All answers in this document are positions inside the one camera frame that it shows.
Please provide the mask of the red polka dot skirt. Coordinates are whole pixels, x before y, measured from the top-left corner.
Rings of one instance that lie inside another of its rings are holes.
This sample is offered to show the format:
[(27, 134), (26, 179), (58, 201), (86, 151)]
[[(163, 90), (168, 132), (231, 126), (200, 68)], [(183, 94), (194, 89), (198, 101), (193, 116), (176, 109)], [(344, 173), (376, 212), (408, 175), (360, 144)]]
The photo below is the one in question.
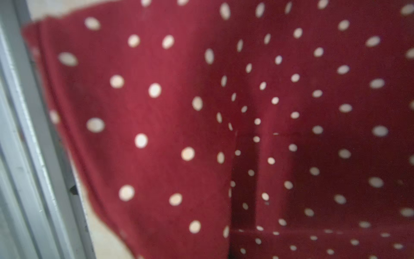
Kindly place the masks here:
[(413, 1), (114, 1), (22, 34), (135, 258), (413, 258)]

